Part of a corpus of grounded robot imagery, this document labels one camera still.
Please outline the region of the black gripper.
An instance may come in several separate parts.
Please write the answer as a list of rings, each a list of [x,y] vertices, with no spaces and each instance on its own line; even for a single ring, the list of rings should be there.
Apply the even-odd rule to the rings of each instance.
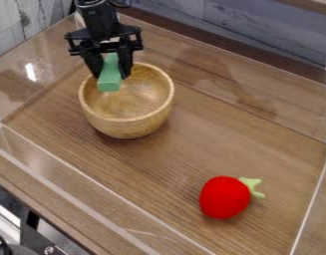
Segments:
[[[69,54],[83,57],[91,74],[98,78],[104,67],[100,53],[118,52],[119,69],[126,79],[134,64],[132,51],[144,48],[142,28],[123,24],[116,12],[118,8],[130,8],[131,3],[116,0],[75,0],[73,3],[86,27],[64,35]]]

